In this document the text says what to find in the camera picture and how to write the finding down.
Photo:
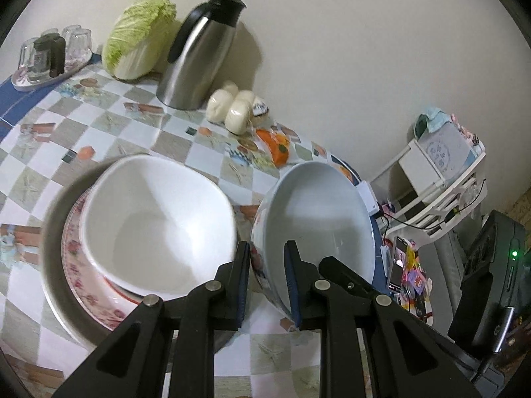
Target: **metal screw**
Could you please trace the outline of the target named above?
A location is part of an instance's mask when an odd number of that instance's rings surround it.
[[[142,302],[145,303],[148,307],[155,307],[159,299],[160,298],[157,295],[150,294],[150,295],[144,296],[144,299],[142,299]]]
[[[204,286],[207,290],[210,290],[211,292],[215,292],[216,290],[221,289],[221,283],[216,280],[208,281]]]
[[[328,290],[330,289],[330,283],[326,280],[317,280],[313,283],[316,289],[318,290]]]
[[[382,307],[387,307],[391,305],[392,299],[387,295],[378,295],[376,297],[376,303]]]

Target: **white charger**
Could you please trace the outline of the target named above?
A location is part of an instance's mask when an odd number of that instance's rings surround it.
[[[356,188],[358,189],[359,195],[363,199],[363,203],[365,203],[368,215],[372,216],[376,214],[380,210],[380,207],[378,205],[378,201],[376,200],[376,196],[372,191],[371,185],[367,181],[361,181]]]

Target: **wall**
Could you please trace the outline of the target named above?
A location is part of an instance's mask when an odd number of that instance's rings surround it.
[[[103,43],[133,0],[33,0],[0,49],[0,75],[20,43],[81,23]],[[183,18],[204,0],[173,0]],[[274,116],[349,161],[365,178],[406,143],[427,105],[458,114],[488,148],[485,207],[529,187],[531,50],[498,0],[243,0],[221,77],[266,99]]]

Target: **checkered tablecloth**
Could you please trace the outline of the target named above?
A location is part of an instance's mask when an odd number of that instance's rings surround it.
[[[46,95],[0,143],[0,223],[38,227],[61,188],[94,162],[149,152],[184,163],[218,184],[235,206],[245,238],[251,223],[238,205],[259,204],[297,162],[339,163],[302,138],[290,150],[290,165],[280,170],[242,162],[236,137],[208,123],[204,111],[167,108],[156,98],[156,86],[157,79],[150,76],[133,84],[116,81],[94,64]],[[162,106],[165,114],[131,113],[126,102]],[[23,124],[34,123],[55,124],[49,142],[37,142],[21,131]],[[94,155],[82,160],[83,147],[92,147]],[[357,181],[355,172],[352,177]],[[317,398],[319,333],[290,327],[254,278],[249,295],[243,327],[215,357],[216,396]],[[0,262],[0,331],[4,352],[66,376],[88,354],[54,317],[39,267],[29,263]]]

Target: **smartphone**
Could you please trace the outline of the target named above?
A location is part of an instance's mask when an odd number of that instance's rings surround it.
[[[404,272],[404,264],[406,262],[406,251],[407,242],[397,236],[387,277],[387,288],[391,292],[398,293],[402,288],[402,273]]]

